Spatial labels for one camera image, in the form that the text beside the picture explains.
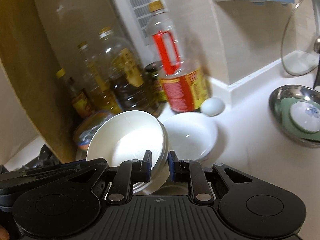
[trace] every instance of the plastic bottle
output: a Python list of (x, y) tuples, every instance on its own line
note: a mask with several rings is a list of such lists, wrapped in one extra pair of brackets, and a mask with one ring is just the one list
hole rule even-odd
[(66, 77), (66, 71), (62, 68), (56, 73), (57, 79), (61, 81), (71, 99), (73, 108), (85, 119), (94, 114), (95, 109), (84, 92), (77, 90), (72, 81)]
[(79, 44), (78, 49), (85, 62), (85, 67), (81, 69), (82, 76), (93, 103), (100, 110), (119, 114), (121, 108), (110, 91), (108, 74), (102, 74), (98, 56), (89, 50), (87, 42)]
[(114, 35), (111, 28), (101, 30), (102, 55), (108, 69), (111, 90), (125, 111), (141, 110), (159, 115), (159, 103), (148, 77), (140, 69), (140, 60), (133, 46)]
[(200, 63), (185, 57), (169, 14), (161, 1), (149, 4), (152, 18), (147, 33), (154, 40), (163, 68), (159, 78), (173, 111), (199, 111), (208, 98), (208, 90)]

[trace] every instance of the white plastic bowl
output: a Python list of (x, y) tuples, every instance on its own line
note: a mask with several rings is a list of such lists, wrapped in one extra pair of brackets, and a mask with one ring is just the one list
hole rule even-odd
[(217, 124), (204, 114), (177, 114), (163, 125), (179, 160), (204, 162), (217, 142)]
[(149, 195), (169, 177), (168, 135), (151, 114), (128, 111), (112, 117), (94, 135), (87, 161), (104, 158), (110, 167), (117, 167), (127, 160), (142, 160), (146, 150), (152, 152), (151, 181), (134, 184), (133, 193)]

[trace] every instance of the vent grille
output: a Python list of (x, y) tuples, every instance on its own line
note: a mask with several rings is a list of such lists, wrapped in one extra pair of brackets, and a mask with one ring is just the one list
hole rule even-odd
[(151, 0), (129, 0), (132, 12), (139, 23), (141, 31), (145, 38), (147, 38), (146, 26), (151, 18), (148, 4)]

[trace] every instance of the black lid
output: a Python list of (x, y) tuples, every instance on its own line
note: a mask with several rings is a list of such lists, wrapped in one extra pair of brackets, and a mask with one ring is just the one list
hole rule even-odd
[(162, 61), (157, 61), (146, 66), (145, 70), (146, 72), (156, 72), (161, 68), (161, 66), (162, 66)]

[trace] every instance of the white vent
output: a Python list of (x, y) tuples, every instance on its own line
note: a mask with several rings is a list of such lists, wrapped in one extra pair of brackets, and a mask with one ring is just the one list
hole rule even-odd
[(146, 27), (151, 18), (149, 3), (155, 0), (113, 0), (144, 66), (155, 61), (157, 54), (147, 35)]

